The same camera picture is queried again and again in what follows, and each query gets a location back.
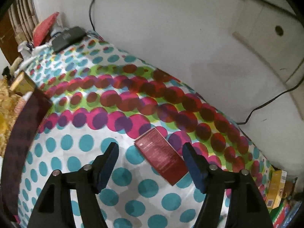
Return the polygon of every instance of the curtain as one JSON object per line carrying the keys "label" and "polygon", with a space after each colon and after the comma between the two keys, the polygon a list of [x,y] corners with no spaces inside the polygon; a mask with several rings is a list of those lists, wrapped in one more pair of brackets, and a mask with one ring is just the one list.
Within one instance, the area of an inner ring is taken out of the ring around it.
{"label": "curtain", "polygon": [[18,44],[33,41],[33,30],[38,19],[32,0],[15,0],[9,8],[9,17]]}

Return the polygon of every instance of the metal screw head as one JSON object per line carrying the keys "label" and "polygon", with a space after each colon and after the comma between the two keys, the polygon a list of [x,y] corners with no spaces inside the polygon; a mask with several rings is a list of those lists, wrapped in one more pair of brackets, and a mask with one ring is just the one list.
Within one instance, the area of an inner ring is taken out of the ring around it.
{"label": "metal screw head", "polygon": [[210,170],[217,170],[217,165],[216,164],[211,164],[209,165]]}
{"label": "metal screw head", "polygon": [[247,176],[249,174],[249,171],[246,170],[246,169],[242,169],[241,170],[241,173],[244,175],[244,176]]}
{"label": "metal screw head", "polygon": [[54,170],[52,174],[53,176],[58,176],[60,173],[61,173],[60,170]]}
{"label": "metal screw head", "polygon": [[90,170],[92,169],[92,165],[91,164],[86,164],[84,167],[83,167],[84,170]]}

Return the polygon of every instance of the qr code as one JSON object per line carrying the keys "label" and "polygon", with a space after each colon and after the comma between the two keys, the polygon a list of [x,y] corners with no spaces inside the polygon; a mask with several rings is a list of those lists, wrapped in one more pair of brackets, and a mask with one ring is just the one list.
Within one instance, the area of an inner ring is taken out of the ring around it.
{"label": "qr code", "polygon": [[271,206],[272,206],[272,203],[273,203],[273,200],[269,200],[269,201],[267,202],[267,206],[268,206],[268,207],[271,207]]}

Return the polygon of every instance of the red box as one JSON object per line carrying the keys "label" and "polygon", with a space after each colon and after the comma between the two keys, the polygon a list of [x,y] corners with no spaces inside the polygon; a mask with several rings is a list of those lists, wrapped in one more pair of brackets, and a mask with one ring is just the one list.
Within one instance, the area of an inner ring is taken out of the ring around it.
{"label": "red box", "polygon": [[151,166],[172,186],[187,174],[188,169],[182,157],[156,128],[141,135],[134,144]]}

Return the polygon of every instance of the cardboard box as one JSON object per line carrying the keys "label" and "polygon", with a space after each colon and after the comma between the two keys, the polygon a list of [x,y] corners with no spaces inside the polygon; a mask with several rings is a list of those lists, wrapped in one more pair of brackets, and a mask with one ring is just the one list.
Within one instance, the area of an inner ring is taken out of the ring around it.
{"label": "cardboard box", "polygon": [[274,209],[280,205],[286,182],[286,176],[287,172],[283,170],[276,170],[272,172],[269,190],[265,201],[268,209]]}
{"label": "cardboard box", "polygon": [[10,86],[10,90],[23,96],[27,92],[33,92],[35,87],[36,84],[31,80],[31,78],[25,72],[21,71]]}

